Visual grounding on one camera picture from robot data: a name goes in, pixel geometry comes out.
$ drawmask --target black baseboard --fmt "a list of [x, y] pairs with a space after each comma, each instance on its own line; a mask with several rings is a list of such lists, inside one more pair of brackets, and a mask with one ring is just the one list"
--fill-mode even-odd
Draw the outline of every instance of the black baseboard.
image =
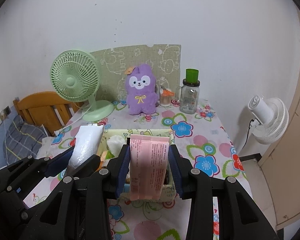
[[261, 157], [262, 156], [261, 156], [260, 153], [255, 153], [255, 154], [250, 154], [250, 155], [247, 155], [247, 156], [239, 157], [239, 159], [240, 159], [241, 162], [248, 161], [248, 160], [253, 160], [253, 159], [256, 159], [257, 162], [258, 162], [258, 161], [260, 161]]
[[277, 231], [277, 236], [278, 236], [279, 240], [284, 240], [284, 229], [283, 228], [279, 229]]

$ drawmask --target fan center cap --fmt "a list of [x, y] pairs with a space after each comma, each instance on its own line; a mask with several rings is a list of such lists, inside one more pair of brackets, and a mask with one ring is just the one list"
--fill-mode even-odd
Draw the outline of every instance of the fan center cap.
[[74, 83], [75, 83], [75, 79], [73, 77], [68, 77], [66, 79], [66, 85], [69, 86], [69, 87], [73, 87], [74, 86]]

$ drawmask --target black jar lid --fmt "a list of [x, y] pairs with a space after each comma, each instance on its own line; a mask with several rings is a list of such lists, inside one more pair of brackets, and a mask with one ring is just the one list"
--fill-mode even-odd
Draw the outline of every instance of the black jar lid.
[[187, 86], [187, 87], [199, 87], [200, 86], [200, 81], [198, 80], [197, 83], [190, 83], [190, 82], [187, 82], [186, 79], [184, 79], [182, 81], [182, 83]]

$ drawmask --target barcode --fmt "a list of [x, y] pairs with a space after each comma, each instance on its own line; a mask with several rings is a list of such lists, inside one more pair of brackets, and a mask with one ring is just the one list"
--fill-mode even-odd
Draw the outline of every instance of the barcode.
[[132, 190], [131, 191], [138, 191], [138, 186], [132, 185]]

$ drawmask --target beige door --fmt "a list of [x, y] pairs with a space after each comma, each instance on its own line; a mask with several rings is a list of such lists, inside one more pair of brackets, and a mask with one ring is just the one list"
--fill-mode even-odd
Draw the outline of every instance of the beige door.
[[260, 161], [274, 203], [277, 229], [300, 218], [300, 90], [295, 93], [297, 103], [290, 108], [291, 123], [268, 158]]

